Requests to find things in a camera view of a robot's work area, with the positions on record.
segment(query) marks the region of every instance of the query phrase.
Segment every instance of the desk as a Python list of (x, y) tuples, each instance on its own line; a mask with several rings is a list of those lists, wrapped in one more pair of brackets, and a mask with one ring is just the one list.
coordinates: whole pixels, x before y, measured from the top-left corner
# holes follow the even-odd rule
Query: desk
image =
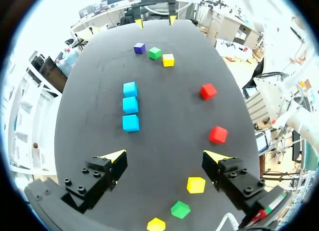
[(107, 11), (96, 14), (90, 18), (82, 18), (79, 22), (71, 27), (72, 32), (79, 32), (88, 26), (102, 27), (106, 24), (114, 24), (120, 22), (121, 17), (124, 16), (124, 9), (131, 7), (138, 1), (124, 0), (119, 2), (115, 8), (110, 8)]
[[(146, 43), (173, 53), (175, 66), (135, 54)], [(139, 89), (139, 132), (122, 129), (123, 83)], [(203, 101), (201, 85), (212, 83), (218, 95)], [(229, 131), (226, 144), (211, 144), (209, 131), (220, 125)], [(201, 168), (203, 150), (239, 156), (259, 177), (253, 125), (241, 92), (215, 48), (192, 23), (145, 21), (103, 31), (83, 50), (63, 91), (55, 132), (55, 164), (59, 183), (73, 179), (85, 160), (121, 149), (128, 167), (112, 192), (106, 192), (85, 215), (124, 231), (141, 231), (158, 217), (167, 230), (215, 230), (227, 212), (240, 222), (224, 193), (218, 193)], [(203, 194), (186, 189), (189, 176), (206, 180)], [(181, 200), (191, 212), (179, 220), (170, 214)], [(231, 229), (228, 222), (226, 230)]]

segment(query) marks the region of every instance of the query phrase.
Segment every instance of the screw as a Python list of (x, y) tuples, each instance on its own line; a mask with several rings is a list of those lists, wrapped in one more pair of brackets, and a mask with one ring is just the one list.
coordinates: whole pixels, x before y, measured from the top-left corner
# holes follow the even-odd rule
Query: screw
[(82, 173), (87, 174), (87, 173), (89, 173), (89, 170), (87, 168), (82, 168)]
[(264, 179), (260, 179), (258, 182), (258, 185), (263, 186), (265, 184), (265, 180)]
[(253, 191), (253, 188), (251, 186), (248, 186), (245, 190), (244, 190), (244, 193), (246, 195), (249, 195), (251, 192)]
[(98, 172), (98, 171), (94, 171), (93, 176), (94, 176), (95, 178), (99, 178), (99, 177), (101, 177), (101, 174), (100, 174), (100, 172)]
[(236, 172), (232, 172), (229, 175), (229, 178), (235, 178), (237, 176)]
[(85, 194), (86, 189), (82, 185), (79, 185), (78, 186), (78, 192), (83, 195), (83, 194)]
[(66, 185), (66, 186), (70, 186), (70, 185), (72, 185), (71, 180), (70, 180), (70, 179), (68, 179), (68, 178), (65, 178), (65, 179), (64, 179), (64, 183), (65, 183), (65, 185)]

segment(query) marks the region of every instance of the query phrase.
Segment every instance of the green cube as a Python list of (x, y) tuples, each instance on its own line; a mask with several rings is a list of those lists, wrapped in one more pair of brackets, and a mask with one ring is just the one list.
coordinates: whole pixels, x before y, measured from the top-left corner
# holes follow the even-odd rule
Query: green cube
[(159, 48), (153, 47), (149, 50), (149, 57), (156, 60), (161, 57), (161, 50)]
[(187, 204), (181, 201), (177, 201), (176, 204), (174, 204), (173, 207), (171, 207), (170, 212), (173, 216), (180, 219), (184, 219), (186, 215), (189, 214), (190, 208)]

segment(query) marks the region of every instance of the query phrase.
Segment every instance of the blue cube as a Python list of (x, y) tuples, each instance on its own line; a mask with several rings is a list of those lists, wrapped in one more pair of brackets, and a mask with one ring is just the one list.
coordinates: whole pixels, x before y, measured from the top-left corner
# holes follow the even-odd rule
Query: blue cube
[(135, 44), (134, 51), (135, 51), (135, 53), (140, 53), (140, 54), (145, 53), (145, 51), (146, 51), (145, 44), (144, 43)]
[(124, 83), (123, 84), (123, 93), (125, 98), (137, 97), (138, 96), (138, 87), (135, 82)]
[(135, 97), (123, 98), (123, 111), (126, 114), (138, 113), (138, 100)]
[(123, 130), (126, 132), (139, 131), (140, 123), (137, 115), (124, 115), (122, 117)]

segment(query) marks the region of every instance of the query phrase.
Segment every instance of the cube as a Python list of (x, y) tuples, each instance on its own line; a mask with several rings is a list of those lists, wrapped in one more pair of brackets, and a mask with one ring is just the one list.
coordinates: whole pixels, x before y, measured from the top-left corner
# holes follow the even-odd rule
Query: cube
[(146, 51), (145, 44), (144, 43), (135, 44), (134, 51), (135, 51), (135, 53), (139, 53), (139, 54), (145, 53), (145, 51)]
[(206, 181), (201, 177), (189, 177), (187, 181), (187, 190), (191, 194), (204, 193)]
[(139, 112), (138, 100), (135, 97), (123, 98), (123, 111), (126, 114)]
[(123, 93), (125, 98), (137, 97), (138, 96), (138, 87), (135, 82), (124, 83), (123, 84)]
[(148, 222), (148, 231), (164, 231), (166, 229), (166, 224), (164, 221), (154, 218)]
[(163, 65), (164, 67), (173, 67), (174, 66), (174, 56), (172, 54), (163, 54)]
[(190, 208), (187, 204), (177, 201), (176, 204), (171, 207), (170, 212), (173, 216), (179, 219), (184, 219), (186, 215), (189, 214)]
[(225, 143), (227, 138), (228, 130), (215, 126), (209, 134), (209, 141), (217, 144)]
[(204, 100), (208, 100), (216, 96), (217, 91), (212, 84), (208, 83), (201, 87), (199, 93)]
[(123, 130), (133, 132), (140, 130), (139, 118), (137, 115), (124, 115), (122, 117)]
[(156, 60), (161, 57), (161, 50), (159, 48), (153, 47), (149, 50), (149, 57)]

